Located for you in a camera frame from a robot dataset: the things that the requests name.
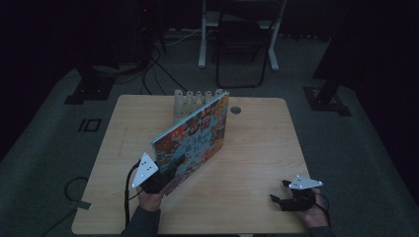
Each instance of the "sleeve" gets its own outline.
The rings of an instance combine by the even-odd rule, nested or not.
[[[313,227],[309,229],[310,237],[336,237],[329,226]]]
[[[129,225],[121,233],[123,237],[156,237],[161,210],[148,211],[140,206],[136,208]]]

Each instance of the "person's left hand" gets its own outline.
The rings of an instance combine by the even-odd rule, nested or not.
[[[158,210],[160,208],[161,201],[163,200],[164,193],[166,193],[172,184],[173,181],[167,184],[159,194],[148,194],[145,191],[142,191],[138,195],[139,206],[148,211]]]

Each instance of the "chair seat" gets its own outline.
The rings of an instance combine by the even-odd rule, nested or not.
[[[257,47],[267,43],[267,31],[256,22],[222,22],[219,31],[219,40],[227,47]]]

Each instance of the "chair backrest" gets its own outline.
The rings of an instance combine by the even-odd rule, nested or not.
[[[231,15],[247,21],[275,22],[282,13],[283,4],[278,0],[233,0],[225,2],[219,20]]]

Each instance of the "black chair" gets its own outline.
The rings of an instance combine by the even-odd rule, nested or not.
[[[272,28],[283,12],[286,0],[235,0],[224,3],[220,9],[216,45],[212,60],[216,55],[216,84],[219,88],[254,88],[262,84],[268,60]],[[258,22],[268,24],[262,29]],[[219,57],[221,54],[253,54],[265,47],[262,76],[254,84],[224,85],[219,79]]]

